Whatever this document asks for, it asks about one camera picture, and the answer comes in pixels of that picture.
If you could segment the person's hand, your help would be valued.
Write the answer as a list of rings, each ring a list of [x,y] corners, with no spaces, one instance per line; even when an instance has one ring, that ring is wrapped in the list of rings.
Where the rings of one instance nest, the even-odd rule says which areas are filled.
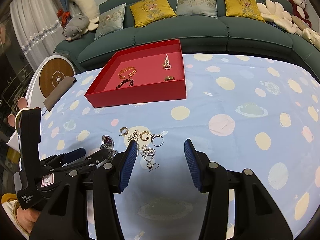
[[[27,233],[31,233],[37,219],[39,218],[41,212],[35,209],[29,208],[23,210],[20,206],[16,211],[17,222],[23,230]]]

